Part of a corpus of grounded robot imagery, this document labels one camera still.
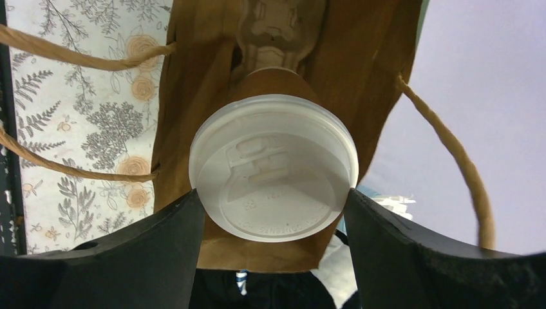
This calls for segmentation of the brown paper cup with lid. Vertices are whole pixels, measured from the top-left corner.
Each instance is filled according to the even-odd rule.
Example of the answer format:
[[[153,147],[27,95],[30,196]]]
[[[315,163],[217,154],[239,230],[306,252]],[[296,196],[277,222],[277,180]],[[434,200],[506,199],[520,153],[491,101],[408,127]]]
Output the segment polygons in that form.
[[[296,72],[262,68],[197,130],[189,181],[228,233],[264,243],[317,234],[342,213],[358,181],[346,126]]]

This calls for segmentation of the brown pulp cup carrier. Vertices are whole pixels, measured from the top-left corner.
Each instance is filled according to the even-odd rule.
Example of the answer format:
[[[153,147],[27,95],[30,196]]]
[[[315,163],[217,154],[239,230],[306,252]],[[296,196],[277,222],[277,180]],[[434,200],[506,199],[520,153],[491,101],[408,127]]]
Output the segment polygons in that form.
[[[231,73],[237,84],[254,71],[284,68],[302,75],[315,48],[328,1],[243,1],[236,40],[242,60]]]

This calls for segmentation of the green brown paper bag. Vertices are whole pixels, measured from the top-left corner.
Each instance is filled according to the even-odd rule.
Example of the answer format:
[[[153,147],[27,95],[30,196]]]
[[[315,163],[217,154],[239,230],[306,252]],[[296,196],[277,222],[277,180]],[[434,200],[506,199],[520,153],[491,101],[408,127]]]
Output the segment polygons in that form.
[[[27,150],[7,133],[1,143],[21,158],[50,170],[99,180],[152,180],[156,208],[189,188],[190,139],[206,117],[226,105],[236,86],[232,70],[241,63],[236,40],[243,1],[175,1],[167,43],[122,60],[107,60],[1,27],[1,42],[51,60],[106,71],[136,68],[164,56],[160,79],[158,133],[151,174],[123,176],[67,167]],[[372,161],[386,119],[406,95],[431,124],[455,159],[468,186],[478,220],[478,243],[495,246],[495,227],[482,179],[460,141],[408,86],[422,1],[328,1],[317,44],[305,59],[301,76],[320,105],[349,129],[358,153],[359,175]]]

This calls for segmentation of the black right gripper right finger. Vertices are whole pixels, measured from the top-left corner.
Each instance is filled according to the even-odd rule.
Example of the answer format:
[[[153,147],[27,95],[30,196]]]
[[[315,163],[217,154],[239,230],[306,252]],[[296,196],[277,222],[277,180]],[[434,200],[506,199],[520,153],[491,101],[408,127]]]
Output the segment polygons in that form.
[[[544,308],[545,254],[451,239],[351,190],[344,220],[363,308]]]

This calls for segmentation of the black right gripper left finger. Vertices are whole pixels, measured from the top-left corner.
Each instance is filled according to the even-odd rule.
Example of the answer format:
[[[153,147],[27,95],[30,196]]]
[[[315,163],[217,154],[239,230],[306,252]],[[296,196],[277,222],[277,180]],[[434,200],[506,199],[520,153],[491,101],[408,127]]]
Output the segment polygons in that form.
[[[2,308],[187,308],[205,211],[190,191],[159,212],[76,246],[1,257]]]

